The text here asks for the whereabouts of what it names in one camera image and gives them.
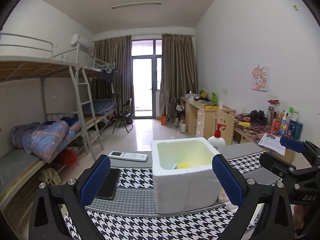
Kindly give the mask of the right brown curtain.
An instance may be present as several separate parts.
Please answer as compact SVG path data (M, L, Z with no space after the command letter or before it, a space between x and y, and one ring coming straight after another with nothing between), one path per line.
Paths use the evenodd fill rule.
M169 114L169 103L187 91L197 93L198 76L191 35L162 35L160 115Z

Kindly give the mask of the smiley face wooden chair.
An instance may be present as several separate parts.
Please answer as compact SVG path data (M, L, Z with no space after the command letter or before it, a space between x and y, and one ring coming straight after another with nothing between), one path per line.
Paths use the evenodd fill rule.
M222 124L219 130L221 138L224 139L226 145L233 144L233 133L234 133L234 117L220 109L216 111L216 127L218 124Z

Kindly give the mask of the wooden desk with drawers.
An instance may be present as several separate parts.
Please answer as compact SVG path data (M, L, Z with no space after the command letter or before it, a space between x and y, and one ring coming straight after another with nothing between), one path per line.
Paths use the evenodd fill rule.
M206 109L205 104L199 101L190 101L181 98L181 106L184 107L187 132L196 137L208 139L216 129L217 109Z

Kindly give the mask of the yellow egg-crate foam sponge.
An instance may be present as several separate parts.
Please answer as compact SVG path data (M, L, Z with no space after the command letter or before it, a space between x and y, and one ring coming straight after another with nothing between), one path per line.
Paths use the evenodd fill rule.
M185 169L185 168L191 168L191 165L186 164L186 163L175 163L172 166L173 170L175 170L175 169Z

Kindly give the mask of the anime girl wall poster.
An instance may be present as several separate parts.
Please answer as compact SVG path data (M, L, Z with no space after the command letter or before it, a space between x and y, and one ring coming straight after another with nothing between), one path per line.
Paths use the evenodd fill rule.
M251 72L251 90L267 91L267 68L257 66Z

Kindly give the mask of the blue plaid quilt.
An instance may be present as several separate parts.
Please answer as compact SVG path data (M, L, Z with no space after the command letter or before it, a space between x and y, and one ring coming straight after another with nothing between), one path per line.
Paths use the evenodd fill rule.
M33 122L15 126L10 132L9 142L12 147L51 163L80 130L81 122L76 117L63 117L45 123Z

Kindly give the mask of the white wall air conditioner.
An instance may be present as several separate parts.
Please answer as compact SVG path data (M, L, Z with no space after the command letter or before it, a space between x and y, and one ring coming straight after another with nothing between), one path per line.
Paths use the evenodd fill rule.
M72 36L71 46L76 47L77 45L82 48L89 49L92 47L92 41L88 40L84 36L81 36L80 34L74 34Z

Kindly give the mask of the glass balcony door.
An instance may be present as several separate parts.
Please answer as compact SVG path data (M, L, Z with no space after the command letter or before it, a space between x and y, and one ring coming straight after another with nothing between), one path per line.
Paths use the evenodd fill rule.
M132 41L131 58L135 118L154 119L162 77L162 40Z

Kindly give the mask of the brown curtain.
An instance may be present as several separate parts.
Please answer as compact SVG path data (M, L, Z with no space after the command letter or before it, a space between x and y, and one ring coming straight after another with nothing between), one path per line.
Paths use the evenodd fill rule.
M131 49L131 36L95 41L93 47L97 65L104 67L102 75L93 79L93 98L114 100L118 112L133 98Z
M198 76L191 35L162 35L160 115L169 114L169 103L187 91L197 93Z

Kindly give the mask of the white paper sheets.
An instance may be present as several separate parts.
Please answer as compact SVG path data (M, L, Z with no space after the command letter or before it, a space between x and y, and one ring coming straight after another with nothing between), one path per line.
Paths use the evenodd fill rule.
M286 148L280 144L280 137L264 133L258 145L273 150L274 152L285 155Z

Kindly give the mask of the houndstooth table mat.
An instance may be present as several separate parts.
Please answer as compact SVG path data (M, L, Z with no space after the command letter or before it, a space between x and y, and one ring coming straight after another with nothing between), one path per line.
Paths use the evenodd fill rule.
M169 152L138 163L113 159L104 187L85 207L103 239L217 239L236 208L212 170L215 151Z

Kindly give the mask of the black folding chair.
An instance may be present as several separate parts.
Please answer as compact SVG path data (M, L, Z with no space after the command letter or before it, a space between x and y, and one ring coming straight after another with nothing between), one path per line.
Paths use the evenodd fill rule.
M112 133L115 132L115 129L116 129L117 124L119 124L119 127L121 127L121 125L123 124L124 127L125 127L125 129L126 129L126 131L127 131L127 133L130 133L130 132L132 131L132 129L133 129L133 123L131 123L131 129L130 129L130 130L128 130L127 125L126 125L126 120L127 120L128 118L129 118L129 119L131 118L131 113L129 112L131 105L132 105L132 98L130 98L129 100L127 100L127 101L123 104L120 113L116 114L116 115L113 117L113 119L116 121L116 123L115 123L115 125L114 125L114 128L113 128Z

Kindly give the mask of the left brown curtain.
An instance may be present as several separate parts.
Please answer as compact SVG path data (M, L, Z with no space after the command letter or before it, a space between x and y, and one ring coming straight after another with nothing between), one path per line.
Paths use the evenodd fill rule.
M131 49L131 36L95 41L93 47L97 65L104 67L102 75L93 79L93 98L114 100L118 112L133 98Z

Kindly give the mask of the white remote control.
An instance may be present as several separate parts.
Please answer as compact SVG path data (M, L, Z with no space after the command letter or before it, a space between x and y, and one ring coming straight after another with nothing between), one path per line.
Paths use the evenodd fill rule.
M136 161L136 162L146 162L148 158L147 154L118 152L118 151L112 151L108 156L112 159Z

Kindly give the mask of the black smartphone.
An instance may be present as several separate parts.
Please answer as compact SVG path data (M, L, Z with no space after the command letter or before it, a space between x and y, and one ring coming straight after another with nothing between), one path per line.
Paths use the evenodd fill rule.
M121 174L121 169L111 168L105 181L103 182L96 198L104 200L113 200L116 194L118 180Z

